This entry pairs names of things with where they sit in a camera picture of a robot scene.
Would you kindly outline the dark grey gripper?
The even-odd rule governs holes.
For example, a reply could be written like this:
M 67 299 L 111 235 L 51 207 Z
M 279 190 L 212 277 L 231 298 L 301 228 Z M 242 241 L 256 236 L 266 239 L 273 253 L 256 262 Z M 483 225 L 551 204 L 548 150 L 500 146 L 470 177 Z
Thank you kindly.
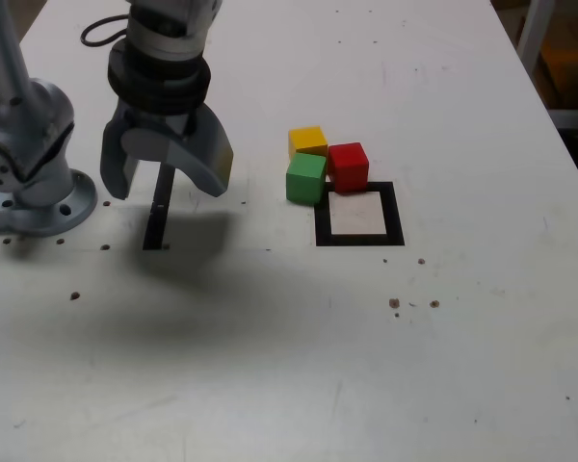
M 182 171 L 214 197 L 228 188 L 233 150 L 207 104 L 182 115 L 154 115 L 119 101 L 102 138 L 100 173 L 109 194 L 125 200 L 140 161 Z

